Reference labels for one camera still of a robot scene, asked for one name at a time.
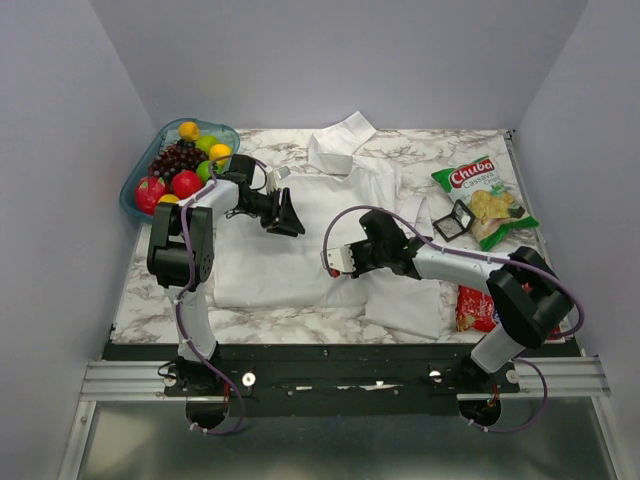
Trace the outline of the white shirt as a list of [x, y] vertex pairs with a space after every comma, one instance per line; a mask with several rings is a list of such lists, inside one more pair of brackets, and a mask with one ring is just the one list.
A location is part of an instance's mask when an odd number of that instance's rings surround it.
[[403, 333], [435, 340], [440, 333], [440, 285], [375, 270], [358, 279], [332, 278], [321, 250], [323, 238], [342, 246], [364, 238], [360, 215], [347, 208], [387, 209], [424, 234], [428, 204], [419, 196], [398, 197], [398, 166], [364, 157], [358, 149], [376, 130], [360, 112], [315, 132], [307, 160], [294, 166], [281, 184], [291, 191], [306, 232], [296, 238], [269, 234], [258, 220], [237, 215], [217, 227], [213, 298], [219, 307], [361, 307], [366, 320]]

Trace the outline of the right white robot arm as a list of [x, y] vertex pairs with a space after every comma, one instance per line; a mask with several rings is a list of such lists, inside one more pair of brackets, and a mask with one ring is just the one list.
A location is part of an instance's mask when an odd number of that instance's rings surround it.
[[572, 311], [584, 319], [574, 293], [540, 254], [520, 247], [510, 254], [489, 255], [437, 244], [414, 231], [409, 237], [398, 215], [382, 209], [364, 214], [363, 240], [350, 244], [347, 272], [357, 278], [388, 269], [415, 280], [439, 280], [469, 287], [491, 297], [499, 322], [471, 350], [460, 367], [460, 379], [480, 392], [496, 380], [497, 371], [525, 350], [540, 348]]

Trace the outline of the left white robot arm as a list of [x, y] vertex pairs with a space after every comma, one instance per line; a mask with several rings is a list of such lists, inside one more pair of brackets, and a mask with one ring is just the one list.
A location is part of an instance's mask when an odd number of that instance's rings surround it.
[[179, 334], [178, 356], [195, 362], [187, 382], [201, 395], [214, 393], [222, 380], [209, 362], [217, 340], [209, 324], [205, 283], [214, 261], [216, 224], [221, 218], [248, 215], [270, 234], [305, 233], [291, 199], [279, 182], [287, 167], [272, 168], [247, 155], [229, 157], [225, 170], [212, 173], [204, 186], [175, 204], [156, 207], [149, 238], [147, 268], [164, 288]]

